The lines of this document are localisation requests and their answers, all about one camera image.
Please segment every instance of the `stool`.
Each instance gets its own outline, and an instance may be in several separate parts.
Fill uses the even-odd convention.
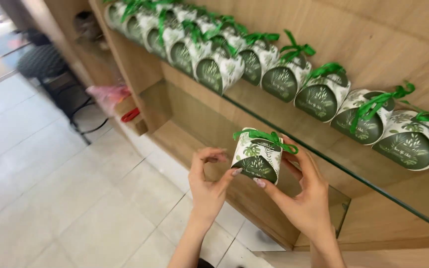
[[[77,76],[74,75],[56,48],[53,45],[42,45],[32,48],[19,59],[16,69],[24,77],[36,78],[38,80],[39,84],[50,96],[54,104],[61,109],[69,119],[71,127],[82,137],[87,145],[90,145],[91,142],[87,139],[85,134],[100,129],[109,119],[106,118],[101,125],[92,130],[80,130],[79,125],[74,121],[75,113],[84,107],[94,105],[95,101],[85,92],[82,83]],[[64,76],[68,76],[69,81],[53,87],[53,85],[60,82]],[[65,94],[70,94],[70,97],[64,98]],[[83,101],[82,104],[74,107],[72,102],[77,101],[77,95],[79,95]]]

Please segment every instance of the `fingernail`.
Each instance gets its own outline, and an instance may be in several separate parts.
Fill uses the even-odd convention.
[[[254,181],[256,182],[256,184],[257,184],[259,187],[261,187],[261,188],[264,188],[264,187],[266,186],[266,183],[265,183],[262,179],[254,178],[253,180],[254,180]]]
[[[233,173],[231,173],[231,175],[238,176],[241,173],[241,171],[243,171],[242,167],[240,167],[240,168],[236,169],[235,171],[233,171]]]

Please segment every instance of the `red clip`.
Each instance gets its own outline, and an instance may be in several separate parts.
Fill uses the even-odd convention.
[[[131,110],[130,112],[124,114],[122,116],[122,118],[120,119],[120,121],[127,123],[128,121],[133,120],[139,114],[140,114],[140,110],[138,108],[135,108],[135,109]]]

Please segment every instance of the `woman's right hand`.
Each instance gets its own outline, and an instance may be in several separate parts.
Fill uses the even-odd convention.
[[[317,244],[320,240],[325,239],[326,235],[332,235],[328,208],[329,184],[320,174],[312,156],[289,137],[285,135],[282,137],[284,143],[294,144],[299,149],[296,155],[284,152],[282,162],[299,180],[302,192],[291,198],[268,180],[258,178],[254,180],[274,200],[289,221],[314,244]],[[299,163],[302,171],[291,162]]]

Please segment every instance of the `hand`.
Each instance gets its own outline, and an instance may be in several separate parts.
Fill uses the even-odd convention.
[[[234,176],[239,175],[242,168],[231,168],[226,171],[223,177],[217,182],[207,182],[205,178],[205,163],[226,162],[225,149],[205,148],[193,154],[190,174],[191,192],[193,194],[192,216],[208,228],[215,221],[221,207],[226,199],[226,189]]]
[[[329,184],[320,174],[312,156],[289,137],[285,135],[282,137],[284,143],[294,144],[299,148],[296,155],[283,152],[282,163],[299,180],[302,192],[290,198],[268,180],[257,178],[254,180],[274,200],[289,221],[316,244],[325,238],[325,235],[331,235],[327,194]],[[291,164],[291,161],[299,163],[302,171]]]

